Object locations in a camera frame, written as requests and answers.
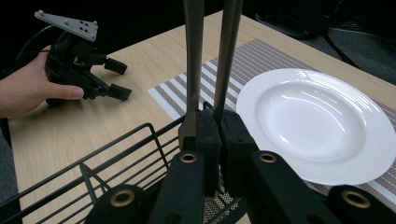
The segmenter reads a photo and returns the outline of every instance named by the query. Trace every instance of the metal bracket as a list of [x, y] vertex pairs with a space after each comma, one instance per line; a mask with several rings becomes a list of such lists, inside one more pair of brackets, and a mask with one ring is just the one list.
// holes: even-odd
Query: metal bracket
[[45, 13], [43, 10], [35, 12], [35, 17], [91, 42], [96, 40], [98, 30], [97, 21], [91, 22], [60, 17]]

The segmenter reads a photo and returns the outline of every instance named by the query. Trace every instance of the black plastic part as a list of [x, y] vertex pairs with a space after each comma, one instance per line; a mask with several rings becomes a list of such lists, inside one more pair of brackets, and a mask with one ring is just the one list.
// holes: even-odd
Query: black plastic part
[[224, 110], [220, 135], [222, 151], [220, 166], [224, 186], [233, 197], [245, 196], [247, 163], [258, 148], [244, 122], [233, 111]]
[[214, 197], [220, 189], [219, 156], [221, 139], [219, 128], [211, 110], [202, 110], [196, 115], [196, 151], [205, 157], [205, 196]]
[[202, 224], [205, 160], [201, 153], [183, 150], [172, 159], [148, 223]]
[[343, 223], [396, 223], [396, 214], [368, 192], [354, 186], [335, 186], [326, 204]]
[[[51, 51], [46, 61], [50, 70], [49, 80], [63, 85], [79, 86], [84, 90], [84, 99], [94, 100], [97, 96], [110, 96], [125, 101], [131, 90], [112, 84], [110, 87], [91, 73], [93, 65], [105, 64], [105, 69], [124, 74], [127, 66], [114, 59], [107, 59], [99, 54], [91, 43], [74, 35], [62, 35]], [[59, 105], [62, 100], [48, 100], [49, 105]]]
[[275, 223], [341, 223], [276, 153], [254, 152], [248, 170], [251, 187], [258, 190], [254, 197], [262, 198]]
[[122, 101], [126, 101], [131, 94], [132, 90], [123, 88], [116, 84], [111, 84], [108, 92], [106, 93], [107, 96], [113, 97]]
[[107, 58], [107, 61], [105, 63], [105, 69], [111, 70], [121, 75], [125, 73], [127, 67], [128, 66], [125, 63], [116, 61], [112, 58]]
[[145, 200], [145, 192], [138, 186], [118, 185], [102, 195], [85, 223], [145, 223], [149, 216]]

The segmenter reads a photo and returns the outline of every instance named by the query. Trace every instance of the finger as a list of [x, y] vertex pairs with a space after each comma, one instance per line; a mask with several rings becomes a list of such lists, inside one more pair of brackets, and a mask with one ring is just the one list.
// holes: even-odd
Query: finger
[[46, 89], [46, 98], [78, 100], [84, 96], [84, 90], [77, 86], [49, 83]]
[[46, 60], [48, 57], [47, 50], [50, 50], [50, 45], [46, 46], [45, 48], [42, 49], [44, 52], [39, 52], [38, 55], [35, 57], [35, 60], [37, 60], [40, 65], [45, 65]]

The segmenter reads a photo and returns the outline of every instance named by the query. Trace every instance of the white plate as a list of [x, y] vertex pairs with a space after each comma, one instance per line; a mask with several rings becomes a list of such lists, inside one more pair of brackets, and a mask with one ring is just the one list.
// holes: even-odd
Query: white plate
[[260, 150], [279, 154], [300, 178], [359, 185], [395, 161], [396, 134], [382, 109], [337, 78], [277, 69], [251, 79], [236, 112]]

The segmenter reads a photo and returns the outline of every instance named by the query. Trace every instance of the cable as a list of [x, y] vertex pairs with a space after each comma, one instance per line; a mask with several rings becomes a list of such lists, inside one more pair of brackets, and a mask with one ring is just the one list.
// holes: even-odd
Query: cable
[[349, 59], [349, 57], [347, 57], [347, 55], [343, 51], [341, 51], [339, 48], [337, 48], [337, 46], [335, 46], [335, 44], [329, 38], [328, 31], [325, 31], [325, 32], [321, 33], [320, 35], [338, 53], [338, 55], [341, 57], [343, 62], [348, 63], [348, 64], [350, 64], [350, 65], [352, 65], [352, 66], [354, 66], [356, 68], [359, 68], [352, 60]]

